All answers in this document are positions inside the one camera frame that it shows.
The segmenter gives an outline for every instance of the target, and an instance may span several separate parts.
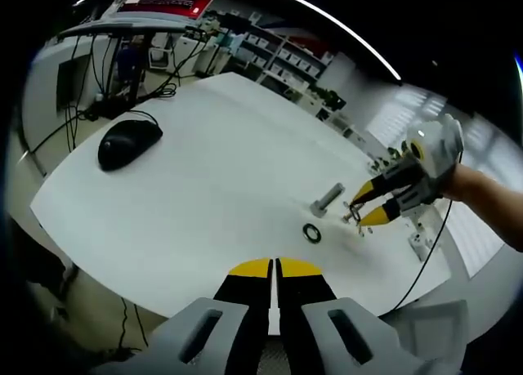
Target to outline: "shelf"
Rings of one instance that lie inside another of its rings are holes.
[[[284,38],[282,38],[281,36],[277,35],[276,33],[271,32],[270,30],[267,30],[267,29],[263,29],[263,28],[260,27],[260,26],[253,25],[253,28],[254,28],[254,29],[257,29],[257,30],[259,30],[259,31],[261,31],[262,33],[269,34],[271,37],[273,37],[273,38],[277,38],[277,39],[280,40],[280,41],[283,41],[283,40],[284,40]]]
[[[297,50],[303,52],[305,55],[307,55],[309,58],[312,58],[313,60],[315,60],[316,62],[318,62],[319,64],[321,64],[322,66],[324,67],[327,67],[328,65],[326,65],[324,62],[321,61],[320,58],[310,54],[309,52],[305,51],[303,48],[297,46],[296,44],[294,44],[293,42],[290,42],[289,40],[287,40],[285,42],[286,44],[290,45],[290,46],[293,46],[294,48],[296,48]]]
[[[254,62],[247,62],[248,65],[252,65],[254,67],[258,67],[260,70],[265,70],[265,67],[264,66],[260,66],[258,63],[254,63]]]
[[[260,51],[265,51],[267,54],[273,56],[275,53],[271,50],[267,50],[266,48],[264,47],[260,47],[260,46],[257,46],[256,44],[254,44],[253,42],[248,42],[247,40],[243,40],[242,41],[242,44],[246,42],[249,46],[253,46],[255,47],[256,49],[260,50]]]
[[[313,78],[313,79],[315,79],[316,81],[318,81],[318,79],[320,79],[319,77],[316,77],[316,76],[314,76],[314,75],[312,75],[312,74],[307,73],[306,70],[304,70],[304,69],[300,69],[299,67],[297,67],[297,65],[293,65],[291,62],[289,62],[288,60],[286,60],[286,59],[284,59],[284,58],[280,58],[279,56],[277,56],[276,59],[278,59],[278,60],[280,60],[280,61],[286,63],[286,64],[289,65],[289,66],[292,66],[294,69],[300,70],[302,73],[304,73],[304,74],[306,74],[307,76],[309,76],[309,78]]]

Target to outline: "human hand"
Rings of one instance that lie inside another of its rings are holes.
[[[444,185],[443,196],[453,201],[462,202],[470,194],[472,184],[478,174],[478,171],[457,163],[452,176]]]

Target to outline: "black computer mouse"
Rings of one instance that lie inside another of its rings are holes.
[[[123,120],[101,139],[98,163],[102,171],[125,167],[148,150],[163,135],[160,127],[148,120]]]

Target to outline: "desk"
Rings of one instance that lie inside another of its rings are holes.
[[[337,296],[376,315],[413,282],[421,262],[406,220],[361,238],[340,222],[341,201],[321,220],[309,212],[337,181],[349,199],[369,174],[362,152],[296,105],[222,74],[137,108],[159,121],[156,145],[102,172],[96,153],[110,123],[60,164],[31,205],[55,243],[118,295],[169,317],[212,297],[229,269],[259,257],[311,261]],[[320,229],[320,244],[304,239],[307,222]],[[405,304],[449,277],[436,251]],[[277,311],[270,314],[270,332],[278,333]]]

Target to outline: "human arm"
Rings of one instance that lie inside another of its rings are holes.
[[[465,203],[499,237],[523,252],[523,194],[458,164],[444,196]]]

